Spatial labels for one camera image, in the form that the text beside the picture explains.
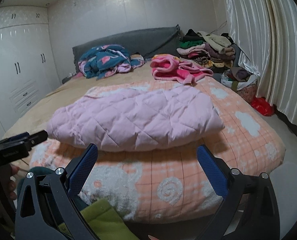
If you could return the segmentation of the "person's left hand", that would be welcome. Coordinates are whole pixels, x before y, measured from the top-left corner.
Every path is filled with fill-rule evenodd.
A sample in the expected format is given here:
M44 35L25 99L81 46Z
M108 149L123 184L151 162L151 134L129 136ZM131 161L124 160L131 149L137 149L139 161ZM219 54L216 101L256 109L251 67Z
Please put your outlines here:
M13 164L7 164L0 167L1 185L2 188L6 190L5 194L9 200L17 199L17 194L15 193L16 182L12 179L12 177L17 175L19 171L20 167Z

